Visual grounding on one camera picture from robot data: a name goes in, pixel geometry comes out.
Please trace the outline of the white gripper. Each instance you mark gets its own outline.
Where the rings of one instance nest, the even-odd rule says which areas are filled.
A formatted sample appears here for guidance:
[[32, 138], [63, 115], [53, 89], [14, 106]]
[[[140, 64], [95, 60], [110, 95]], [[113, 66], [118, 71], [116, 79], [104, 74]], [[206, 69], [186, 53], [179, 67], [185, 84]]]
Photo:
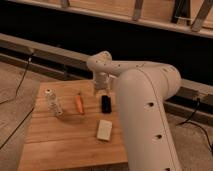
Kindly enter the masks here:
[[105, 88], [106, 94], [110, 94], [110, 87], [108, 87], [109, 75], [106, 73], [96, 73], [94, 76], [95, 91], [99, 92], [100, 88]]

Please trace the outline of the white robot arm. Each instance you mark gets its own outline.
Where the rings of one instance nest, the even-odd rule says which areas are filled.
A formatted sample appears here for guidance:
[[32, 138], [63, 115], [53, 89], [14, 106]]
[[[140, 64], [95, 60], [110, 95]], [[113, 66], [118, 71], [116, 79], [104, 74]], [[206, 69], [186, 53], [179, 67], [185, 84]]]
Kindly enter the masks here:
[[163, 102], [181, 86], [179, 71], [170, 64], [115, 61], [103, 51], [87, 59], [96, 92], [114, 76], [115, 103], [130, 171], [182, 171]]

